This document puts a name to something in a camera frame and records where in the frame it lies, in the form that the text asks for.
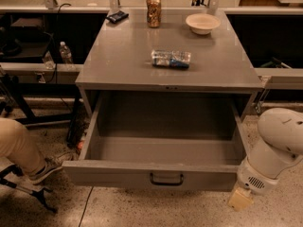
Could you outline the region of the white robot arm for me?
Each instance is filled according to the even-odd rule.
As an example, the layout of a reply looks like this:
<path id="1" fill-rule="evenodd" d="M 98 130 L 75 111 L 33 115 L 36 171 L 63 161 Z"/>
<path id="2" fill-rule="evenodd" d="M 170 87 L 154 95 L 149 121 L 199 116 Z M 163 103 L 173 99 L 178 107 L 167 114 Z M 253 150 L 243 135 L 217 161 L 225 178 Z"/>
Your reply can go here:
<path id="1" fill-rule="evenodd" d="M 241 162 L 228 205 L 240 211 L 274 189 L 280 174 L 303 159 L 303 113 L 273 108 L 258 119 L 259 139 Z"/>

